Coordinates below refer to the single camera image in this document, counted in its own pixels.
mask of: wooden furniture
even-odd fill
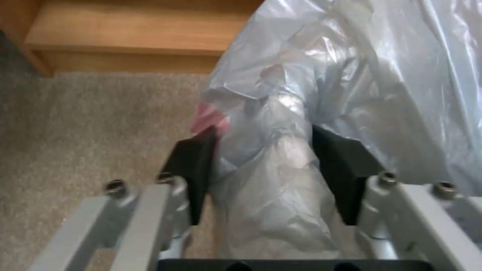
[[[0,0],[1,28],[43,75],[210,73],[262,0]]]

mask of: wooden shelf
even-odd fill
[[[262,0],[45,0],[33,50],[220,56]]]

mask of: gray metal frame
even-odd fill
[[[430,185],[402,183],[384,188],[376,176],[371,177],[358,221],[359,242],[375,258],[425,260],[437,271],[482,270],[480,249],[445,210],[453,201],[436,198],[431,191]],[[478,206],[479,200],[455,201]],[[481,214],[469,215],[470,225],[479,231],[482,224],[475,217],[481,219]]]
[[[173,177],[142,195],[82,201],[29,271],[81,271],[98,248],[118,249],[112,271],[155,270],[163,257],[181,257],[190,240],[187,184]]]

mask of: black pad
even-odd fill
[[[356,225],[366,180],[383,171],[383,167],[359,141],[316,126],[313,127],[313,150],[343,222]]]
[[[158,177],[160,179],[165,174],[171,174],[186,180],[193,225],[197,225],[201,217],[215,144],[216,128],[214,126],[193,138],[178,141]]]

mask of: metal bar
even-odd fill
[[[174,210],[170,201],[172,186],[158,184],[142,194],[125,232],[111,271],[152,271],[159,252],[172,236]]]
[[[88,198],[42,250],[29,271],[84,270],[103,240],[107,213],[115,210],[107,197]]]
[[[427,187],[397,185],[381,213],[400,258],[426,260],[437,271],[482,270],[480,250]]]

